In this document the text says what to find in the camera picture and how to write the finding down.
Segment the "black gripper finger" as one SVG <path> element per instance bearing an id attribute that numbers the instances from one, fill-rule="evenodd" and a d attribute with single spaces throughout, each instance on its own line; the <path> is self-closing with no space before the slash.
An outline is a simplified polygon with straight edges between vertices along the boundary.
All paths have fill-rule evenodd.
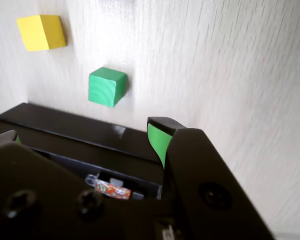
<path id="1" fill-rule="evenodd" d="M 102 195 L 70 172 L 0 134 L 0 240 L 122 240 Z"/>
<path id="2" fill-rule="evenodd" d="M 271 240 L 273 235 L 207 135 L 169 117 L 147 119 L 176 221 L 192 240 Z"/>

